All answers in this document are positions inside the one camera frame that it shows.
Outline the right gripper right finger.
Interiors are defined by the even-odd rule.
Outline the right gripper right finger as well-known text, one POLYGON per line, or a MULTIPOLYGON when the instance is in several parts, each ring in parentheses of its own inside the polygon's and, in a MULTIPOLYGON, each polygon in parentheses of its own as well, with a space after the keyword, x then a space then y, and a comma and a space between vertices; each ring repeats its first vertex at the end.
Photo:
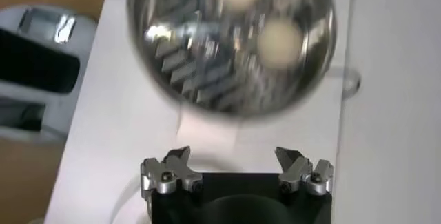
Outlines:
POLYGON ((298 150, 277 147, 275 154, 283 171, 278 175, 283 193, 292 194, 301 187, 310 195, 332 192, 334 167, 330 161, 320 159, 313 167, 313 163, 298 150))

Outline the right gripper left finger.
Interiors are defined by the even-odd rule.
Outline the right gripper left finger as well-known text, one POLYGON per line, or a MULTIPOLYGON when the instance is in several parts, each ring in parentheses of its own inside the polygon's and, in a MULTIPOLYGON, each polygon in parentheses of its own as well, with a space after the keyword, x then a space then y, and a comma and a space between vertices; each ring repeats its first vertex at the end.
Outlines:
POLYGON ((190 147, 185 146, 170 150, 162 161, 156 158, 145 159, 140 166, 142 198, 148 200, 152 192, 200 192, 203 188, 203 175, 187 166, 190 153, 190 147))

